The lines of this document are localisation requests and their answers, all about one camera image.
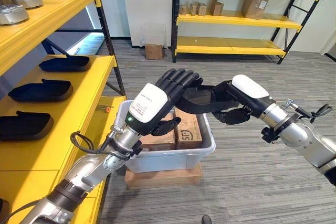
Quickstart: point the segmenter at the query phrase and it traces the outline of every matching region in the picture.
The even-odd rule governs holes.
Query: black cable
[[[83,139],[85,141],[85,143],[89,146],[89,148],[85,148],[85,147],[81,146],[77,142],[76,136],[78,136],[81,139]],[[130,159],[129,156],[128,157],[123,157],[123,156],[121,156],[121,155],[119,155],[118,153],[115,153],[115,152],[105,152],[101,148],[97,149],[97,150],[94,150],[94,145],[93,145],[93,142],[91,141],[91,139],[89,139],[87,136],[84,136],[84,135],[80,134],[79,131],[73,132],[70,135],[70,140],[71,140],[72,144],[75,147],[79,148],[81,151],[86,152],[86,153],[90,153],[90,154],[108,154],[108,155],[115,156],[115,157],[117,157],[119,159],[125,160],[125,161],[127,161],[127,160]]]
[[[318,118],[320,116],[323,116],[323,115],[326,115],[330,111],[332,111],[332,106],[329,106],[329,104],[326,103],[321,108],[319,108],[317,112],[311,112],[310,116],[308,116],[308,115],[302,115],[302,116],[299,117],[299,119],[301,119],[301,118],[311,118],[310,119],[310,123],[313,123],[316,118]]]
[[[39,201],[40,201],[39,199],[34,200],[34,201],[32,201],[30,203],[27,203],[24,206],[16,209],[14,212],[12,212],[10,215],[8,215],[3,221],[1,221],[0,224],[5,224],[10,219],[10,217],[12,217],[13,215],[17,214],[18,212],[20,212],[22,210],[25,210],[28,207],[32,207],[32,206],[36,205]]]

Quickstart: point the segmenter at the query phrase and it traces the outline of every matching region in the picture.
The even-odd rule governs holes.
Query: floor
[[[193,69],[205,84],[246,74],[279,103],[288,97],[308,111],[336,105],[336,65],[319,54],[291,52],[281,65],[275,56],[178,56],[171,61],[144,58],[128,40],[113,41],[128,99],[169,68]],[[107,54],[105,45],[100,54]],[[115,83],[111,74],[109,81]],[[106,88],[105,94],[115,93]],[[261,120],[224,125],[208,115],[216,151],[202,160],[198,186],[128,190],[124,169],[109,182],[100,224],[201,223],[208,214],[217,223],[336,223],[336,189],[295,150],[261,139]],[[321,117],[316,128],[336,138],[336,112]]]

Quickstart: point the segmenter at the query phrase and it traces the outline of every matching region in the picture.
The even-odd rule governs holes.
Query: yellow metal shelf
[[[57,172],[56,170],[0,171],[0,198],[9,202],[13,212],[29,202],[46,196],[52,190],[51,186]],[[8,224],[20,223],[30,209],[15,214]]]
[[[245,18],[241,12],[224,10],[221,16],[213,16],[207,13],[205,16],[192,16],[190,14],[179,14],[176,23],[193,22],[193,23],[212,23],[212,24],[230,24],[243,26],[268,26],[281,28],[294,28],[299,31],[301,25],[289,20],[287,17],[277,14],[264,14],[261,19]]]
[[[285,52],[270,40],[178,37],[175,53],[280,55]]]
[[[46,59],[64,56],[47,56]],[[0,170],[61,170],[62,176],[76,157],[70,134],[85,133],[94,113],[106,80],[112,69],[114,56],[91,56],[91,68],[85,72],[44,72],[38,66],[22,84],[41,82],[41,79],[69,80],[73,94],[69,99],[53,103],[22,103],[5,97],[0,102],[0,116],[24,112],[46,112],[54,119],[49,134],[42,139],[27,142],[1,142]]]
[[[100,0],[43,0],[42,7],[28,10],[28,21],[0,26],[0,76],[93,1],[101,5]]]

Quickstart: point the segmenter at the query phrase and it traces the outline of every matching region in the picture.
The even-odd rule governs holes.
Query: transparent plastic box
[[[123,126],[131,102],[132,100],[129,100],[120,104],[115,125]],[[196,116],[203,139],[201,148],[152,152],[142,151],[139,155],[134,155],[126,161],[127,168],[134,173],[195,168],[204,155],[212,153],[216,148],[206,114]]]

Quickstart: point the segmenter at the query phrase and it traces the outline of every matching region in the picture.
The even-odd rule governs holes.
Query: small cardboard box
[[[195,149],[202,145],[202,136],[196,115],[175,109],[175,116],[181,118],[181,122],[176,127],[176,148]]]
[[[145,55],[147,60],[162,60],[162,45],[145,44]]]
[[[206,14],[206,5],[204,3],[199,3],[197,5],[197,14],[200,16],[205,16]]]
[[[241,9],[246,18],[261,19],[269,0],[244,0]]]
[[[186,15],[187,14],[187,7],[185,5],[180,6],[180,14]]]
[[[173,114],[169,113],[162,120],[171,120],[173,119]],[[140,138],[142,143],[141,148],[143,151],[168,151],[175,149],[175,134],[174,130],[168,132],[163,136],[153,136],[151,134],[143,136]]]
[[[197,13],[197,5],[198,5],[198,2],[193,2],[190,4],[190,15],[191,16],[195,16],[196,13]]]
[[[197,185],[202,178],[201,164],[194,169],[162,170],[159,172],[133,173],[126,170],[125,182],[129,189],[180,187]]]
[[[220,16],[222,14],[224,4],[221,2],[218,2],[218,0],[211,0],[210,4],[210,13],[213,16]]]

